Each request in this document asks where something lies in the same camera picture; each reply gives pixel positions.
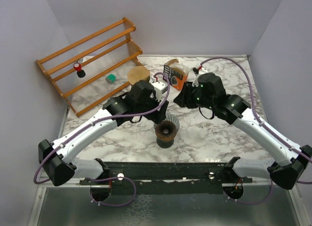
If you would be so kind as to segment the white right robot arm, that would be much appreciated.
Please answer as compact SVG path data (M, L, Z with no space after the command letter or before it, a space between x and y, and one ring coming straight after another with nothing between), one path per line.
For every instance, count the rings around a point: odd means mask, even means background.
M197 85L185 82L174 103L181 108L212 110L214 116L245 132L272 156L263 160L232 158L224 170L225 179L234 183L241 177L258 177L292 189L308 165L312 148L300 146L267 122L257 120L250 104L238 95L227 94L215 74L200 75L197 81Z

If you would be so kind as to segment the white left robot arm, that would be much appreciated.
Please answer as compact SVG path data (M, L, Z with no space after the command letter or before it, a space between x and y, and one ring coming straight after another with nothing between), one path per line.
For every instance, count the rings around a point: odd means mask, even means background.
M166 83L141 80L129 92L108 99L92 118L66 136L53 142L42 140L38 145L39 168L56 187L73 177L92 179L99 185L105 183L107 168L100 159L78 160L76 156L102 135L132 122L136 116L154 123L163 121L169 104L163 94L169 94Z

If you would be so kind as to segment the round wooden dripper base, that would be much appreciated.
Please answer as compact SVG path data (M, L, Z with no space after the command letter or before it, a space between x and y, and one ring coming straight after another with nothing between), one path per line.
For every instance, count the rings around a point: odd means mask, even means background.
M163 142L169 142L169 141L174 140L176 134L175 134L175 133L173 133L173 134L160 134L160 133L159 133L159 134L157 134L156 136L157 136L157 138L158 138L159 140L161 140L161 141L163 141Z

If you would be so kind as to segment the grey carafe with red lid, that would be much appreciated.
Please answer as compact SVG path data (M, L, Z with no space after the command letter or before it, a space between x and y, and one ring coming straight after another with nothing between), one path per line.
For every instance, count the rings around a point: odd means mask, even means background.
M156 139L157 144L163 148L163 149L167 149L170 148L173 144L174 144L174 139L170 140L170 141L163 141L160 140L159 138Z

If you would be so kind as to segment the brown paper coffee filter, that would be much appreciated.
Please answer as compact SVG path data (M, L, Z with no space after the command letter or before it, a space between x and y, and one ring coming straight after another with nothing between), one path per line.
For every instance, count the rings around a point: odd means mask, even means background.
M150 71L144 66L133 67L127 74L127 79L131 85L135 85L140 80L150 81Z

